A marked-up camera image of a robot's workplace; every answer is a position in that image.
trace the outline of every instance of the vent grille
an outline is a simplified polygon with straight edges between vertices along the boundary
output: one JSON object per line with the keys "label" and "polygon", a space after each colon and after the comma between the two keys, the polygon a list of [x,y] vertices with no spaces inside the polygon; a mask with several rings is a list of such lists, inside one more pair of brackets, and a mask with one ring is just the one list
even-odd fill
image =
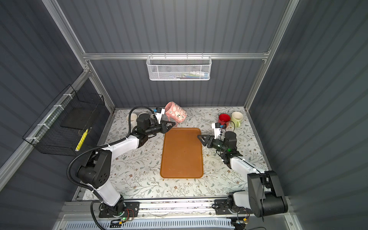
{"label": "vent grille", "polygon": [[[231,220],[227,218],[209,217],[209,218],[186,218],[186,219],[143,219],[128,221],[121,227],[110,228],[110,220],[98,221],[105,229],[157,229],[157,228],[200,228],[200,227],[221,227],[222,229],[234,229],[231,226]],[[88,221],[68,221],[65,230],[98,230],[98,227],[92,220]]]}

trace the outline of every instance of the metal rail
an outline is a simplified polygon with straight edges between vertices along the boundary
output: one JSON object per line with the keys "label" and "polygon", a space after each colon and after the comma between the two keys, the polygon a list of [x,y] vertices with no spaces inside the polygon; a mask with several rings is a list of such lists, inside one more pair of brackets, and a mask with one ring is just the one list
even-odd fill
{"label": "metal rail", "polygon": [[268,53],[84,53],[86,60],[146,60],[155,59],[261,59],[266,60]]}

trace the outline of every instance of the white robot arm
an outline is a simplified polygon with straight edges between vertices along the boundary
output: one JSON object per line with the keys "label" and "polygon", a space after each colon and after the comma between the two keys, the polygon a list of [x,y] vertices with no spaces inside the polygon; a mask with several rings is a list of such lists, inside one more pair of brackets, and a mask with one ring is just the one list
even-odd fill
{"label": "white robot arm", "polygon": [[[218,136],[219,127],[220,123],[212,124],[215,135],[198,135],[198,139],[207,148],[219,151],[224,164],[242,175],[248,183],[248,191],[231,192],[227,202],[225,204],[222,202],[222,208],[226,207],[233,212],[248,208],[257,217],[287,212],[286,198],[277,174],[274,171],[265,171],[245,160],[237,151],[236,134],[231,131],[225,132],[222,141]],[[270,191],[265,192],[265,187],[270,188]]]}
{"label": "white robot arm", "polygon": [[147,109],[155,116],[151,118],[147,113],[139,115],[137,118],[137,126],[131,130],[129,124],[129,133],[125,138],[111,144],[95,147],[81,154],[89,154],[89,157],[79,167],[77,172],[77,177],[85,184],[75,181],[70,175],[72,164],[81,155],[76,157],[68,166],[68,179],[76,185],[93,191],[103,203],[103,209],[108,210],[111,216],[120,217],[125,209],[124,198],[115,190],[109,180],[112,159],[130,150],[140,148],[148,140],[149,135],[156,135],[159,132],[166,133],[175,125],[175,122],[161,120],[162,115],[165,113],[164,109],[156,108],[153,111],[150,108]]}

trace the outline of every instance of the gray wall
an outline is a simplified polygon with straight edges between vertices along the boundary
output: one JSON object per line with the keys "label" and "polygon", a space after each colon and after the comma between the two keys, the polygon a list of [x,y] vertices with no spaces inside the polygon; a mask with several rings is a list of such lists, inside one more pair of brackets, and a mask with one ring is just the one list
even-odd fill
{"label": "gray wall", "polygon": [[[41,1],[0,1],[0,165],[81,72]],[[90,81],[83,87],[94,91]],[[70,161],[32,151],[0,192],[0,229],[51,229],[75,191],[65,176]]]}
{"label": "gray wall", "polygon": [[209,81],[151,81],[144,60],[93,60],[116,107],[244,105],[262,60],[213,60]]}
{"label": "gray wall", "polygon": [[250,114],[303,229],[366,229],[368,1],[301,1]]}
{"label": "gray wall", "polygon": [[0,1],[0,165],[81,72],[41,1]]}
{"label": "gray wall", "polygon": [[[89,53],[266,52],[287,0],[63,0]],[[244,105],[261,61],[214,60],[209,81],[153,82],[145,61],[92,61],[116,107]]]}
{"label": "gray wall", "polygon": [[[80,91],[96,93],[89,80]],[[105,108],[94,124],[92,135],[97,136],[97,140],[109,115]],[[91,143],[92,138],[87,138],[84,145],[96,146],[97,141]],[[64,202],[72,199],[77,188],[66,178],[66,168],[73,158],[33,150],[0,192],[0,229],[50,230]],[[79,163],[75,163],[72,175]]]}
{"label": "gray wall", "polygon": [[63,0],[87,53],[264,52],[286,0]]}

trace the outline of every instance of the yellow marker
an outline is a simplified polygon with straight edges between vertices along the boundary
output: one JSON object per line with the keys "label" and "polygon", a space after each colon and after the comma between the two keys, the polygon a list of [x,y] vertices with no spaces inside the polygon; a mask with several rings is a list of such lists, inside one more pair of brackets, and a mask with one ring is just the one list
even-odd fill
{"label": "yellow marker", "polygon": [[83,133],[83,135],[81,137],[81,140],[79,141],[77,147],[75,148],[76,152],[78,152],[81,149],[81,147],[83,145],[83,142],[84,142],[84,139],[86,139],[87,134],[88,134],[88,129]]}

